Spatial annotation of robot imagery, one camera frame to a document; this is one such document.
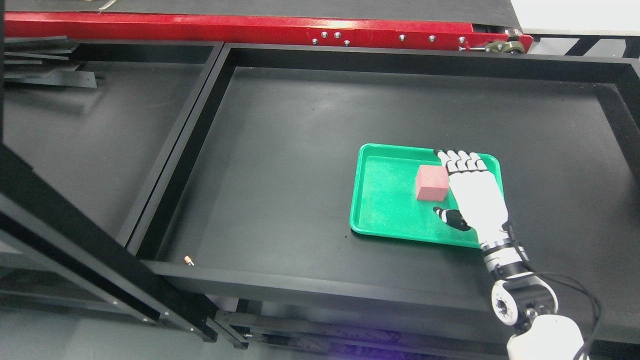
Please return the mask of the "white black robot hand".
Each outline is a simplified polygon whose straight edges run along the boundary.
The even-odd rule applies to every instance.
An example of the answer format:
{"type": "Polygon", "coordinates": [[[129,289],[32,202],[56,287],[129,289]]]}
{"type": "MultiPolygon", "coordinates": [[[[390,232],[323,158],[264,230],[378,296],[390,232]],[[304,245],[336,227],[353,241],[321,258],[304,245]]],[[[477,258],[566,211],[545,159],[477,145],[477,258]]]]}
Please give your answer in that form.
{"type": "Polygon", "coordinates": [[[493,173],[475,152],[434,150],[446,170],[449,189],[457,208],[435,206],[443,223],[460,231],[474,230],[483,249],[509,243],[504,225],[508,221],[505,198],[493,173]]]}

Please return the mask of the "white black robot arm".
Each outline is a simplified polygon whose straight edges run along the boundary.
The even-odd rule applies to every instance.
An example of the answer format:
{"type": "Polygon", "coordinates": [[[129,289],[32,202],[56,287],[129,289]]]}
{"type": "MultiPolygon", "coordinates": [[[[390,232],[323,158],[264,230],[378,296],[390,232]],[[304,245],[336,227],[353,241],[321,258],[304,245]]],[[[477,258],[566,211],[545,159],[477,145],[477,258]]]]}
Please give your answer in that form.
{"type": "Polygon", "coordinates": [[[534,271],[515,239],[510,222],[502,238],[483,243],[484,262],[494,278],[491,307],[514,334],[507,340],[510,360],[589,360],[586,341],[573,319],[559,314],[557,294],[534,271]]]}

